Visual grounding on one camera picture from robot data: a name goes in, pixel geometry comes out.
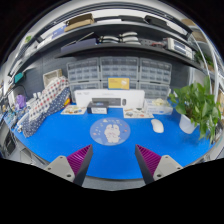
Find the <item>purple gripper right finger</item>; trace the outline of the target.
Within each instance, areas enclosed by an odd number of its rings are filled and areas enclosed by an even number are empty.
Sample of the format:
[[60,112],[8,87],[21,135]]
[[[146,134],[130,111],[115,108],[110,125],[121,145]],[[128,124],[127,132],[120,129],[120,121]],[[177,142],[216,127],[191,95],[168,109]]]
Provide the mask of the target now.
[[169,155],[160,156],[138,144],[135,145],[135,156],[146,184],[182,169],[182,166]]

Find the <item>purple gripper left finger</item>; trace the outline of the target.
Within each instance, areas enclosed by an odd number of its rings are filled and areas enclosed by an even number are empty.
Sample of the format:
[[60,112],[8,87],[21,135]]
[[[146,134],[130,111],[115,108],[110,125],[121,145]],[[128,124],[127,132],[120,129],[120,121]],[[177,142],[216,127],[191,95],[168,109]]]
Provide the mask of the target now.
[[58,156],[45,170],[81,186],[84,182],[92,155],[92,145],[88,145],[69,156]]

